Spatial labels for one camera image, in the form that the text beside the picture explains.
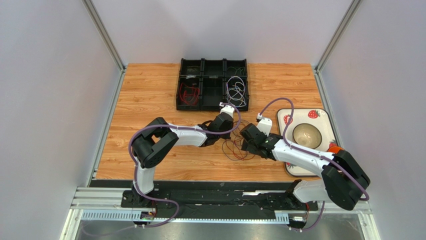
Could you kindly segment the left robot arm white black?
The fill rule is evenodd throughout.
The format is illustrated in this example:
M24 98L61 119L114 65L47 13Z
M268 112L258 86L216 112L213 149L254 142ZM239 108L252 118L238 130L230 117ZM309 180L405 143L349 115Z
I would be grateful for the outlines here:
M154 175L159 165L173 147L208 147L219 139L229 139L234 126L232 113L221 112L214 120L192 127L167 123L157 117L131 138L128 151L134 162L132 190L141 198L154 190Z

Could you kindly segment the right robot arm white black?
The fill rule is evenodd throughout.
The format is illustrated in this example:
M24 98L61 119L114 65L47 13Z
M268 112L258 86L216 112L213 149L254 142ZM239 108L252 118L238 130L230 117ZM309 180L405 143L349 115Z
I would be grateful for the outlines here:
M252 123L244 127L240 134L244 139L243 150L264 159L293 164L320 178L296 183L290 192L298 201L331 201L351 211L359 201L370 199L367 188L371 181L348 151L341 149L333 153L313 150L278 134L266 135Z

